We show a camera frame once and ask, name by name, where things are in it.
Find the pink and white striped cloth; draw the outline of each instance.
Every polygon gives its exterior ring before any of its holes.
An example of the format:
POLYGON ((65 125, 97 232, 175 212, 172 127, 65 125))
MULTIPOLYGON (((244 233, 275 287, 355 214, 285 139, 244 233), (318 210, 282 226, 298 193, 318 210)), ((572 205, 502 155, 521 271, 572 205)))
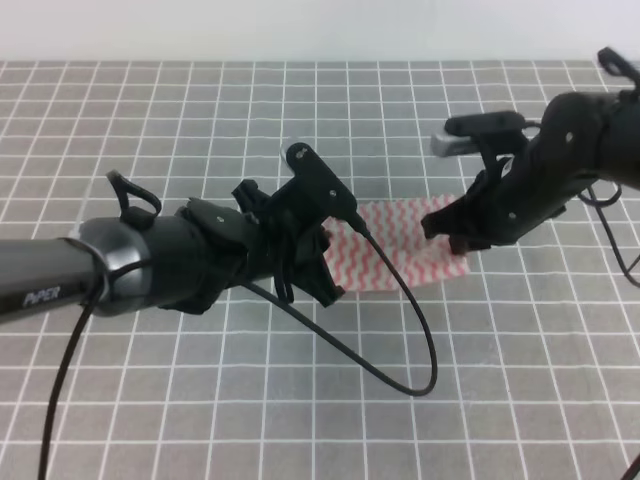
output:
MULTIPOLYGON (((358 206, 369 231, 409 287, 469 273, 466 257, 451 253, 448 237, 427 240, 420 225, 427 213, 453 200, 453 195, 441 195, 358 206)), ((347 291, 400 288, 373 247, 348 224, 330 218, 323 226, 331 234, 331 246, 324 258, 336 285, 347 291)))

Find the black robotic arm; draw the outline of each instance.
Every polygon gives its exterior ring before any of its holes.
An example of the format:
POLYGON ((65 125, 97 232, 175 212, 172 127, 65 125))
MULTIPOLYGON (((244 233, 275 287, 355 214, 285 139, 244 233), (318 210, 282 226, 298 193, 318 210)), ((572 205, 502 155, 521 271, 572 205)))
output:
POLYGON ((432 137, 434 154, 480 153, 485 169, 464 196, 423 219, 427 238, 450 235, 455 253, 509 245, 598 179, 640 189, 640 72, 611 49, 598 58, 634 90, 558 95, 540 124, 516 112, 446 122, 432 137), (532 126, 540 131, 529 141, 523 130, 532 126))

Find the wire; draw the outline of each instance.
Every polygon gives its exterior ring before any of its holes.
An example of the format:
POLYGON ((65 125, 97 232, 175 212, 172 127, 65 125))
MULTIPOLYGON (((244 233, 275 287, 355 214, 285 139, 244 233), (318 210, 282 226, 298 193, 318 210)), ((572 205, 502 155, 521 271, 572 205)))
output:
POLYGON ((593 197, 595 195, 592 196, 591 198, 587 198, 582 193, 578 194, 578 198, 582 200, 582 202, 585 205, 588 205, 590 207, 607 208, 613 205, 614 203, 616 203, 618 200, 620 200, 620 197, 622 196, 622 186, 616 183, 616 187, 617 187, 616 193, 614 193, 610 198, 607 198, 606 200, 598 200, 597 198, 594 199, 593 197))
MULTIPOLYGON (((616 193, 614 193, 613 196, 611 198, 608 198, 607 200, 598 200, 593 187, 588 187, 587 192, 589 193, 589 198, 585 197, 583 194, 579 194, 578 198, 582 200, 586 205, 589 205, 590 207, 593 207, 595 209, 596 214, 600 219, 600 223, 602 223, 602 228, 604 228, 604 232, 607 235, 607 239, 611 244, 613 255, 616 258, 616 262, 618 262, 618 266, 620 267, 622 274, 634 287, 640 288, 640 282, 638 282, 631 275, 631 271, 635 268, 638 262, 640 262, 640 255, 638 255, 636 259, 631 262, 630 266, 627 267, 625 265, 624 260, 622 259, 622 255, 620 254, 620 249, 618 248, 618 243, 616 242, 613 232, 611 231, 611 227, 609 226, 609 222, 607 221, 607 217, 605 217, 604 212, 602 211, 603 208, 610 207, 620 199, 620 197, 622 196, 622 187, 620 185, 617 185, 616 193)), ((622 475, 621 480, 633 480, 638 476, 638 474, 640 474, 640 454, 635 458, 631 465, 629 465, 629 468, 622 475)))
POLYGON ((629 468, 624 472, 620 480, 633 480, 638 474, 640 474, 640 454, 631 462, 631 465, 629 465, 629 468))
POLYGON ((262 287, 259 287, 258 285, 255 285, 251 282, 246 282, 246 281, 240 282, 239 285, 242 285, 243 287, 252 291, 256 295, 259 295, 265 300, 273 303, 276 307, 278 307, 285 313, 288 313, 289 315, 291 315, 293 318, 295 318, 300 323, 302 323, 302 325, 304 325, 309 330, 316 333, 320 338, 322 338, 323 340, 328 342, 330 345, 338 349, 340 352, 342 352, 351 360, 353 360, 362 368, 364 368, 367 372, 371 373, 374 377, 378 378, 379 380, 381 380, 391 388, 401 393, 404 393, 406 395, 411 395, 414 397, 422 397, 422 396, 428 395, 434 389, 436 385, 436 381, 438 379, 438 359, 436 357, 436 349, 435 349, 435 345, 433 344, 433 337, 431 336, 431 331, 429 330, 429 325, 427 324, 427 320, 424 317, 424 314, 422 313, 422 310, 420 309, 420 306, 418 305, 416 298, 411 293, 411 290, 409 289, 405 281, 402 279, 402 277, 400 276, 396 268, 393 266, 389 258, 385 255, 380 245, 378 245, 378 242, 376 242, 376 240, 373 238, 371 233, 368 230, 366 230, 366 226, 365 226, 366 223, 364 222, 364 220, 359 219, 359 221, 355 223, 357 223, 358 226, 364 226, 363 228, 356 228, 355 230, 358 231, 362 236, 364 236, 364 238, 371 244, 373 249, 380 256, 384 264, 387 266, 387 268, 389 269, 393 277, 396 279, 396 281, 400 285, 400 288, 402 289, 402 291, 405 293, 405 295, 409 299, 411 306, 413 307, 413 309, 416 312, 416 315, 418 316, 418 320, 420 321, 420 325, 422 326, 422 330, 424 331, 425 338, 427 339, 427 345, 429 347, 429 358, 431 359, 431 378, 429 379, 429 383, 427 384, 426 387, 420 388, 420 389, 413 389, 411 387, 407 387, 406 385, 402 385, 401 383, 397 382, 396 380, 394 380, 393 378, 389 377, 387 374, 382 372, 380 369, 373 366, 371 363, 369 363, 363 357, 358 355, 351 348, 347 347, 344 343, 342 343, 336 337, 334 337, 325 329, 323 329, 322 327, 314 323, 312 320, 310 320, 308 317, 300 313, 295 308, 291 307, 286 302, 283 302, 275 295, 272 295, 271 293, 267 292, 262 287))
POLYGON ((598 197, 596 197, 596 194, 593 191, 592 187, 588 187, 587 192, 589 193, 591 203, 595 205, 593 208, 595 209, 596 214, 600 219, 600 223, 602 223, 602 228, 604 228, 604 232, 607 235, 607 239, 611 244, 611 248, 613 249, 613 255, 616 258, 616 262, 618 262, 618 266, 620 267, 622 274, 625 276, 627 280, 629 280, 631 285, 633 285, 634 287, 640 288, 640 282, 638 282, 638 280, 633 278, 633 275, 631 275, 631 271, 635 268, 638 262, 640 262, 640 255, 638 255, 638 257, 636 257, 636 259, 633 262, 631 262, 631 265, 629 267, 625 265, 622 255, 620 254, 620 248, 618 248, 618 243, 616 242, 613 232, 611 231, 611 227, 609 226, 609 222, 607 221, 607 217, 604 216, 604 212, 602 211, 602 207, 600 206, 600 204, 604 202, 601 202, 600 200, 598 200, 598 197))
POLYGON ((51 449, 51 435, 53 432, 53 422, 56 417, 56 407, 58 406, 58 399, 60 398, 60 392, 64 384, 64 379, 67 376, 71 359, 76 351, 80 336, 84 327, 86 327, 93 309, 98 304, 100 297, 102 296, 103 282, 99 281, 89 295, 89 303, 84 307, 78 322, 69 337, 69 342, 62 355, 60 366, 58 367, 58 373, 53 382, 51 388, 51 394, 49 395, 49 404, 47 405, 47 414, 44 419, 44 429, 42 431, 42 446, 40 447, 40 463, 38 464, 38 480, 46 480, 47 478, 47 466, 49 464, 49 450, 51 449))

